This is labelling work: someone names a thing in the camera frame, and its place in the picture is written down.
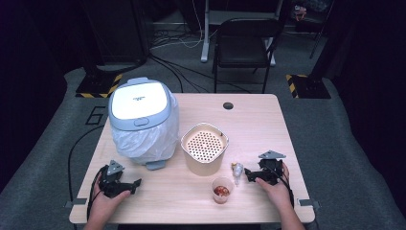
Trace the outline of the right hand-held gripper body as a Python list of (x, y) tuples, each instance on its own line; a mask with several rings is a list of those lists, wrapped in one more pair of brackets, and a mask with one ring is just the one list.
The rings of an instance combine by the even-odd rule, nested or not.
[(275, 185), (283, 175), (282, 159), (285, 155), (269, 150), (259, 155), (259, 168), (257, 177), (271, 185)]

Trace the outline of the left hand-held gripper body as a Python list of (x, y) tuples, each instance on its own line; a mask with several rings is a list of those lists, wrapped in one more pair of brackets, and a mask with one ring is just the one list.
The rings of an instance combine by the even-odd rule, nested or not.
[(111, 160), (108, 165), (101, 168), (101, 180), (99, 183), (100, 189), (107, 197), (115, 197), (123, 191), (133, 192), (133, 185), (130, 183), (122, 183), (120, 181), (124, 172), (124, 167)]

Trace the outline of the clear plastic wrapper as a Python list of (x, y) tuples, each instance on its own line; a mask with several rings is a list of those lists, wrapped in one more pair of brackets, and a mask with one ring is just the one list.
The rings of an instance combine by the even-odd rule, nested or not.
[(235, 162), (232, 164), (232, 170), (233, 170), (233, 177), (234, 177), (235, 184), (238, 185), (240, 177), (244, 171), (244, 167), (242, 164)]

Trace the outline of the small clear plastic cup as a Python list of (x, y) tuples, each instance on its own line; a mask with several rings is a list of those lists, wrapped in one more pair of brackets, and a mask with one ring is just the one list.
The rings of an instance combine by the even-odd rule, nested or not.
[[(230, 194), (228, 196), (218, 196), (214, 193), (214, 188), (217, 186), (224, 186), (227, 187), (230, 191)], [(231, 193), (233, 192), (234, 189), (234, 182), (225, 176), (220, 176), (216, 178), (213, 183), (212, 183), (212, 192), (213, 192), (213, 199), (217, 204), (224, 204), (227, 202), (228, 198), (230, 197)]]

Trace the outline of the clear plastic trash bag liner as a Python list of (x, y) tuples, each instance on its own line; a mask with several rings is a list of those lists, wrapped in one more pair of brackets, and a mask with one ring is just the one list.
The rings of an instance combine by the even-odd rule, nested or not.
[(175, 96), (169, 94), (169, 117), (160, 125), (143, 130), (120, 130), (113, 125), (111, 133), (117, 153), (137, 164), (168, 160), (176, 149), (179, 138), (179, 106)]

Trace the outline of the beige bucket with perforated strainer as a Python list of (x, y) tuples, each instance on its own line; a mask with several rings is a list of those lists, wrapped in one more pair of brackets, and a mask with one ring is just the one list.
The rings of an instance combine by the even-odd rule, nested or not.
[(180, 145), (190, 171), (199, 176), (209, 176), (220, 169), (229, 138), (216, 126), (200, 123), (181, 138)]

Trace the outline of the white and blue pedal trash can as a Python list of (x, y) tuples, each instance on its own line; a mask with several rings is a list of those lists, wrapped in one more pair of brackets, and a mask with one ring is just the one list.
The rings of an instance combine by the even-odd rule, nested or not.
[[(130, 79), (119, 86), (109, 100), (110, 125), (126, 131), (143, 130), (162, 124), (170, 115), (170, 90), (157, 80)], [(168, 160), (146, 163), (154, 171), (166, 166)]]

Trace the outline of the person's left hand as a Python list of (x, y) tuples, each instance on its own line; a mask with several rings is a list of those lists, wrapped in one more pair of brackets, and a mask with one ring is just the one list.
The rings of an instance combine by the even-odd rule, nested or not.
[(130, 191), (124, 191), (117, 196), (110, 198), (100, 189), (99, 183), (94, 185), (92, 207), (88, 222), (105, 224), (115, 213), (119, 205), (130, 196)]

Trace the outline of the person's right hand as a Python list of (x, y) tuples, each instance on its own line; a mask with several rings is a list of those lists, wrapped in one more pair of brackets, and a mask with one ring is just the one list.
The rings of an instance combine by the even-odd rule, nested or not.
[(256, 182), (267, 193), (270, 201), (280, 212), (293, 208), (290, 200), (289, 170), (285, 164), (282, 164), (282, 170), (282, 178), (275, 185), (270, 185), (261, 178), (256, 178)]

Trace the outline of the black and yellow striped base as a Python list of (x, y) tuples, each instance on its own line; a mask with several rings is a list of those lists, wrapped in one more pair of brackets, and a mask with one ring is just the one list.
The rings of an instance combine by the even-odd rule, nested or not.
[(86, 76), (76, 90), (76, 96), (81, 98), (109, 98), (117, 89), (123, 75), (107, 74), (97, 78)]
[(321, 80), (310, 79), (306, 75), (286, 75), (291, 95), (295, 99), (330, 99)]

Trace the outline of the black folding chair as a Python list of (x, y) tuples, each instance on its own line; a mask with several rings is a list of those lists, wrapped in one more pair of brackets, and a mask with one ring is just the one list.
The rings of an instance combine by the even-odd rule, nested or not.
[(233, 18), (223, 22), (214, 45), (214, 92), (217, 92), (218, 68), (265, 69), (261, 92), (269, 78), (271, 57), (277, 48), (283, 24), (273, 18)]

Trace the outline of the black stand pole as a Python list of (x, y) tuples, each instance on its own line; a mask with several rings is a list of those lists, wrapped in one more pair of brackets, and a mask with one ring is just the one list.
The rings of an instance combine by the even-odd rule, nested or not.
[(320, 40), (321, 40), (321, 38), (322, 38), (322, 35), (323, 35), (324, 31), (325, 31), (327, 22), (328, 22), (328, 20), (329, 20), (330, 14), (331, 14), (331, 11), (332, 11), (332, 9), (333, 9), (334, 2), (335, 2), (335, 0), (331, 0), (331, 4), (330, 4), (329, 9), (328, 9), (328, 11), (327, 11), (326, 17), (325, 17), (325, 19), (324, 19), (324, 21), (323, 21), (323, 23), (322, 23), (321, 30), (320, 30), (320, 31), (316, 34), (316, 36), (315, 36), (315, 43), (314, 43), (314, 46), (313, 46), (312, 51), (311, 51), (310, 56), (309, 56), (310, 59), (313, 59), (313, 57), (314, 57), (314, 55), (315, 55), (315, 52), (316, 52), (316, 50), (317, 50), (317, 47), (318, 47), (318, 45), (319, 45), (319, 43), (320, 43)]

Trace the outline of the black cabinet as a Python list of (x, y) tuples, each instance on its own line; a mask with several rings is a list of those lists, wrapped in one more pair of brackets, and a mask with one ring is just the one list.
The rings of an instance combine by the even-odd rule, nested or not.
[(104, 64), (147, 61), (147, 23), (142, 0), (82, 0)]

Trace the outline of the grey metal table bracket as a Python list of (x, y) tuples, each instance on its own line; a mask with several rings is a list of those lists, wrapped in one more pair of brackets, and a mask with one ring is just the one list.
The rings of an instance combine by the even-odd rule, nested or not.
[(75, 205), (84, 205), (86, 202), (86, 198), (74, 198), (73, 200), (66, 201), (64, 208), (72, 209)]
[(314, 199), (297, 199), (297, 202), (300, 206), (311, 206), (314, 210), (318, 210), (321, 207), (320, 202)]

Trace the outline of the white desk frame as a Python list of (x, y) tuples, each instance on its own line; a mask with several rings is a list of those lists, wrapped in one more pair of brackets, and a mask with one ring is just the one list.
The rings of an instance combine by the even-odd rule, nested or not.
[(278, 18), (282, 9), (283, 0), (277, 0), (277, 5), (274, 11), (270, 12), (254, 12), (254, 11), (215, 11), (210, 9), (210, 0), (205, 0), (204, 7), (204, 29), (203, 29), (203, 46), (201, 51), (200, 61), (206, 63), (209, 59), (210, 52), (210, 38), (214, 33), (210, 33), (211, 25), (220, 25), (227, 19), (233, 16), (271, 16)]

